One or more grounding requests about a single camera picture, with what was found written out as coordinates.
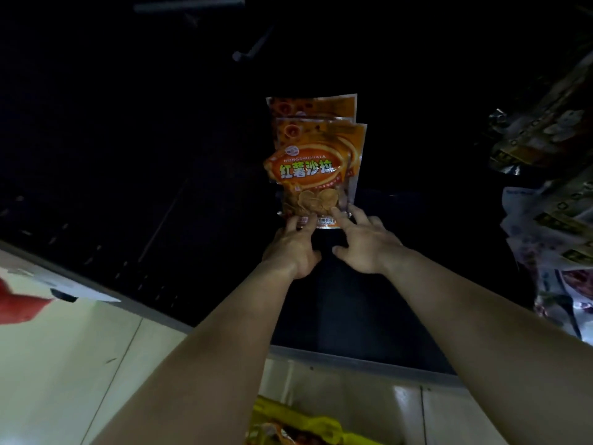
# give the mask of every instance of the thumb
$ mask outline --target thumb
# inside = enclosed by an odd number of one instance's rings
[[[335,254],[338,259],[341,259],[344,261],[346,259],[346,254],[348,253],[348,248],[336,245],[335,247],[333,247],[331,249],[331,252],[333,254]]]

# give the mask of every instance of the wrist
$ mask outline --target wrist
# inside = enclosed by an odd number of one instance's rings
[[[387,277],[400,275],[418,255],[418,252],[402,245],[386,247],[378,255],[380,273]]]
[[[290,259],[266,259],[258,264],[256,271],[273,273],[277,278],[294,280],[298,273],[298,265]]]

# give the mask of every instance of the metal bar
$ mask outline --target metal bar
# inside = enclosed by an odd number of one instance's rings
[[[245,0],[175,0],[166,2],[138,3],[134,5],[137,14],[155,14],[160,12],[198,11],[217,7],[244,7]]]

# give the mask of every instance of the finger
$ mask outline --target finger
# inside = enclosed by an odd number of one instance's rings
[[[352,212],[352,215],[356,219],[357,225],[370,225],[371,224],[371,222],[369,222],[369,219],[367,218],[367,214],[365,214],[365,211],[363,211],[359,207],[357,207],[351,203],[348,205],[348,209],[350,209],[350,212]]]
[[[337,221],[340,228],[344,230],[344,232],[348,231],[348,229],[352,228],[354,224],[348,218],[348,214],[342,212],[340,209],[333,207],[331,209],[331,216]]]
[[[301,231],[305,232],[306,234],[313,234],[315,232],[315,229],[317,227],[317,216],[315,214],[310,215],[307,223],[305,224],[305,226],[302,227]]]
[[[369,217],[369,222],[371,222],[371,225],[374,225],[376,227],[381,227],[381,228],[385,229],[385,226],[383,226],[383,222],[377,216],[374,216],[374,215],[370,216]]]
[[[333,254],[335,254],[338,259],[341,259],[342,261],[345,261],[346,260],[346,254],[348,253],[348,248],[345,248],[345,247],[341,247],[339,245],[336,245],[335,247],[333,247],[331,249],[331,252]]]
[[[296,231],[297,223],[301,218],[298,215],[293,215],[286,221],[286,232]]]

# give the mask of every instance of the yellow package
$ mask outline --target yellow package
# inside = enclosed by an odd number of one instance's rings
[[[253,406],[247,445],[380,445],[348,433],[329,417],[309,417],[276,401],[258,396]]]

